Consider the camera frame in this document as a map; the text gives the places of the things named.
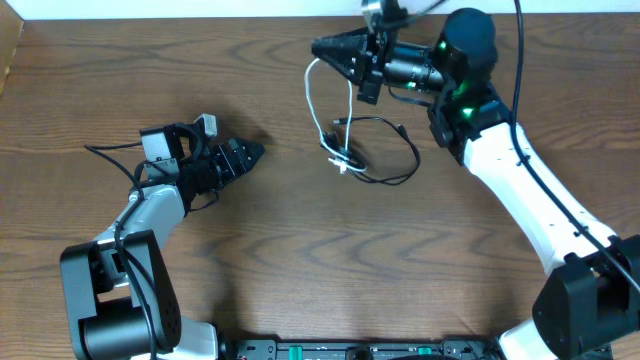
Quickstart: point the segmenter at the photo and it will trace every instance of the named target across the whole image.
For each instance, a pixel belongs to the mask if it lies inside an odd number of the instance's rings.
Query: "wood grain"
[[[431,43],[444,21],[406,31]],[[495,16],[496,87],[510,101],[515,24]],[[318,147],[302,74],[310,41],[360,18],[28,22],[0,101],[0,358],[72,356],[58,258],[113,221],[130,184],[82,149],[141,128],[218,116],[222,137],[266,145],[255,170],[190,215],[164,249],[182,312],[235,334],[424,339],[497,335],[529,317],[545,277],[493,195],[437,147],[423,110],[386,94],[423,165],[399,188],[341,177]],[[521,122],[574,195],[622,236],[640,230],[640,23],[526,17]],[[320,116],[346,113],[344,79],[315,71]],[[381,173],[412,156],[377,124],[354,136]],[[132,167],[139,150],[116,154]],[[630,336],[617,358],[633,359]]]

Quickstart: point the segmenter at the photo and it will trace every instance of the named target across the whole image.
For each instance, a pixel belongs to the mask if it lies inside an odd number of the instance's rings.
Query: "wooden tabletop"
[[[513,16],[495,16],[494,83],[510,103]],[[401,38],[431,44],[444,17]],[[637,15],[529,15],[520,121],[538,153],[622,237],[640,232]],[[340,176],[318,146],[303,73],[314,37],[361,18],[27,22],[0,99],[0,358],[70,358],[61,252],[124,208],[130,183],[82,145],[215,114],[222,138],[266,154],[220,203],[189,215],[163,250],[182,313],[233,334],[428,339],[499,335],[530,316],[545,282],[490,191],[437,147],[423,108],[383,91],[355,114],[402,123],[422,166],[406,184]],[[325,124],[347,112],[345,80],[313,75]],[[353,137],[378,174],[413,156],[387,127]],[[114,156],[132,168],[140,149]],[[640,356],[637,335],[614,347]]]

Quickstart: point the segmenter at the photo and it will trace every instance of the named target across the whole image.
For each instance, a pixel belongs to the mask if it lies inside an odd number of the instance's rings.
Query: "cardboard edge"
[[[11,69],[23,26],[22,18],[5,0],[0,0],[0,96]]]

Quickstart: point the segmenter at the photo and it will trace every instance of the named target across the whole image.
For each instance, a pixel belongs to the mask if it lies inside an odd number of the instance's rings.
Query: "white cable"
[[[318,135],[320,136],[320,144],[322,145],[323,148],[325,148],[333,156],[336,157],[336,159],[329,159],[329,161],[331,163],[335,164],[336,166],[339,166],[341,173],[344,173],[344,171],[346,169],[349,169],[349,170],[352,170],[352,171],[356,171],[356,172],[365,172],[365,171],[367,171],[367,166],[366,165],[365,165],[364,168],[357,168],[357,167],[349,165],[349,158],[347,156],[345,156],[343,154],[340,154],[339,152],[333,150],[324,141],[324,136],[323,136],[323,133],[322,133],[322,127],[320,126],[320,122],[318,121],[318,117],[316,116],[316,111],[313,108],[313,102],[311,101],[311,83],[309,81],[309,74],[311,73],[311,69],[319,61],[320,61],[320,59],[316,58],[307,67],[307,71],[305,71],[305,73],[304,73],[304,88],[305,88],[305,93],[306,93],[306,96],[307,96],[307,103],[309,104],[309,110],[311,111],[311,116],[313,117],[313,121],[316,123],[316,127],[318,128]],[[349,132],[350,132],[350,128],[351,128],[351,117],[353,115],[353,88],[352,88],[351,82],[349,80],[347,80],[347,83],[349,84],[349,118],[347,119],[347,130],[346,130],[346,133],[345,133],[345,136],[346,136],[345,150],[347,150],[347,146],[349,145]]]

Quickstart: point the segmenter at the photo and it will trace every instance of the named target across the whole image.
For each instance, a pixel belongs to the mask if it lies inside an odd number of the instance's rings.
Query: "white backdrop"
[[[410,10],[433,0],[400,0]],[[360,15],[361,0],[7,0],[25,20]],[[521,0],[526,13],[640,12],[640,0]],[[514,12],[512,0],[450,0],[436,13],[475,7]]]

